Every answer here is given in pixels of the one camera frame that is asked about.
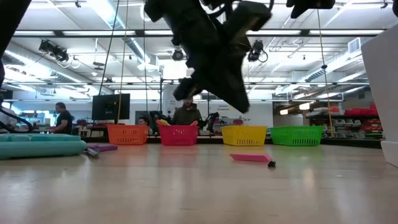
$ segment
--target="purple object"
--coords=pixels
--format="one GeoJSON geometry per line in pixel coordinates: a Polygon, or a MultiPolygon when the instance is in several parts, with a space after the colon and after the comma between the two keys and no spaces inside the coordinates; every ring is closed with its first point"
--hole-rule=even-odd
{"type": "Polygon", "coordinates": [[[116,145],[110,145],[110,144],[104,144],[104,145],[93,145],[93,146],[88,146],[90,149],[94,149],[98,152],[106,152],[106,151],[113,151],[113,150],[118,150],[118,146],[116,145]]]}

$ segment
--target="yellow basket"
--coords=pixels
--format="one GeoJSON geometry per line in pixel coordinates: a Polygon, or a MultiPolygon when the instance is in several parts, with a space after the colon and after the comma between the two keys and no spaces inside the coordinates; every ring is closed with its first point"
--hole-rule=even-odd
{"type": "Polygon", "coordinates": [[[222,127],[224,144],[232,146],[263,146],[266,140],[266,126],[222,127]]]}

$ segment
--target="plastic basket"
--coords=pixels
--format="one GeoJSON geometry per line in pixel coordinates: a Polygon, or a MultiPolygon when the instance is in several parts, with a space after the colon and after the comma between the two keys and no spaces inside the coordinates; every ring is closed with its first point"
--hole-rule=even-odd
{"type": "Polygon", "coordinates": [[[109,143],[115,145],[142,145],[147,142],[149,129],[143,125],[108,124],[109,143]]]}
{"type": "Polygon", "coordinates": [[[263,146],[266,140],[266,126],[222,127],[224,144],[232,146],[263,146]]]}
{"type": "Polygon", "coordinates": [[[285,126],[271,128],[274,144],[286,146],[317,146],[321,143],[323,126],[285,126]]]}
{"type": "Polygon", "coordinates": [[[198,138],[198,127],[193,125],[160,125],[159,131],[165,146],[192,146],[198,138]]]}

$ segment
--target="green basket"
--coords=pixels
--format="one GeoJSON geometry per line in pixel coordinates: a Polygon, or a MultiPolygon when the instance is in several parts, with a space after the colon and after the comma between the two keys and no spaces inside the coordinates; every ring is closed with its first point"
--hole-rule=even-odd
{"type": "Polygon", "coordinates": [[[270,128],[274,144],[285,146],[317,146],[323,126],[284,126],[270,128]]]}

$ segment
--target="pink basket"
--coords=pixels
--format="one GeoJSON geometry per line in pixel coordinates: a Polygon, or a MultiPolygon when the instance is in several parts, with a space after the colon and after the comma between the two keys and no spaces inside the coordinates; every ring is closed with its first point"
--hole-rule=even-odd
{"type": "Polygon", "coordinates": [[[160,139],[165,146],[192,146],[197,142],[198,127],[191,125],[159,126],[160,139]]]}

